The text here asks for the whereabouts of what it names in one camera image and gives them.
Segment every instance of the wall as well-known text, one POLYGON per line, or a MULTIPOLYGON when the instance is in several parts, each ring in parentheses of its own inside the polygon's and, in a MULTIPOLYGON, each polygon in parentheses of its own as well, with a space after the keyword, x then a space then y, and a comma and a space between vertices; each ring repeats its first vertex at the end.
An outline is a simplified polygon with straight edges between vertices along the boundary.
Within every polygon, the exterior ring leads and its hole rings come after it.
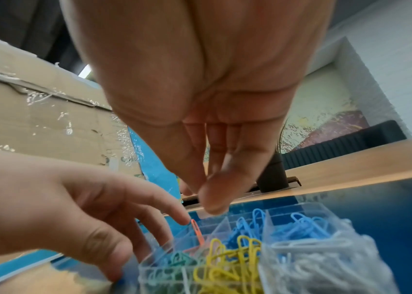
POLYGON ((304 78, 287 116, 281 149, 289 152, 367 126, 340 74, 330 64, 304 78))
POLYGON ((326 43, 340 38, 346 43, 337 67, 369 123, 395 119, 412 137, 412 1, 376 3, 331 31, 326 43))

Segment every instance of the fluorescent light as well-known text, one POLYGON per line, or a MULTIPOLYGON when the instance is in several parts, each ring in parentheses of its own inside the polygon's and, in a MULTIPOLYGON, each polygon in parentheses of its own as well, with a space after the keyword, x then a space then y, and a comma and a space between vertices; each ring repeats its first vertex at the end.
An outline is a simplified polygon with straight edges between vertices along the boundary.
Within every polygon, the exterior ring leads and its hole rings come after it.
POLYGON ((91 72, 91 67, 89 64, 87 64, 81 71, 81 73, 78 75, 79 77, 86 78, 91 72))

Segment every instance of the dark ceiling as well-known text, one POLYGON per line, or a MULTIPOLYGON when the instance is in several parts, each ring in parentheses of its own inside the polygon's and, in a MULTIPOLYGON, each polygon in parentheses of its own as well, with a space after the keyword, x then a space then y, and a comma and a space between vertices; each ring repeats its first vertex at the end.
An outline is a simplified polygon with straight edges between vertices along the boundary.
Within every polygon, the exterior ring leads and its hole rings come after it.
MULTIPOLYGON (((376 0, 338 0, 330 26, 376 0)), ((58 0, 0 0, 0 39, 74 73, 84 67, 62 18, 58 0)))

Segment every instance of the wooden desk surface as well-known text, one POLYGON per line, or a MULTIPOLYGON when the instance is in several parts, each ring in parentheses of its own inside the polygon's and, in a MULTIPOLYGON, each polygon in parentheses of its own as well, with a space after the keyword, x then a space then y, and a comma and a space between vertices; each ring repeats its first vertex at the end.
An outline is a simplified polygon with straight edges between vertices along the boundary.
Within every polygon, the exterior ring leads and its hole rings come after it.
MULTIPOLYGON (((298 177, 302 186, 252 198, 237 199, 234 203, 412 178, 412 139, 288 170, 287 175, 298 177)), ((0 262, 8 260, 12 256, 0 257, 0 262)), ((107 285, 98 285, 96 288, 99 288, 99 290, 97 291, 93 287, 91 287, 92 290, 89 290, 84 286, 85 283, 81 283, 81 281, 71 287, 69 284, 72 284, 72 281, 76 283, 75 274, 67 273, 66 275, 64 272, 54 270, 50 265, 43 265, 38 272, 29 271, 19 277, 7 280, 0 286, 0 293, 59 292, 73 294, 107 293, 108 291, 107 285), (52 284, 53 287, 43 287, 43 284, 38 282, 29 283, 30 279, 36 281, 36 275, 38 274, 46 277, 46 284, 52 284)))

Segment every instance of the cardboard box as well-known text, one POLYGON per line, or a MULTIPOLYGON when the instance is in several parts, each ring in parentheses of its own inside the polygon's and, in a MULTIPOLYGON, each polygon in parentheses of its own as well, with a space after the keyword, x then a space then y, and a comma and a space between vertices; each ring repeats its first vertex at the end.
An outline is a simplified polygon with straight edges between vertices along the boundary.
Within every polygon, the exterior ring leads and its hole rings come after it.
POLYGON ((99 85, 0 40, 0 149, 142 177, 99 85))

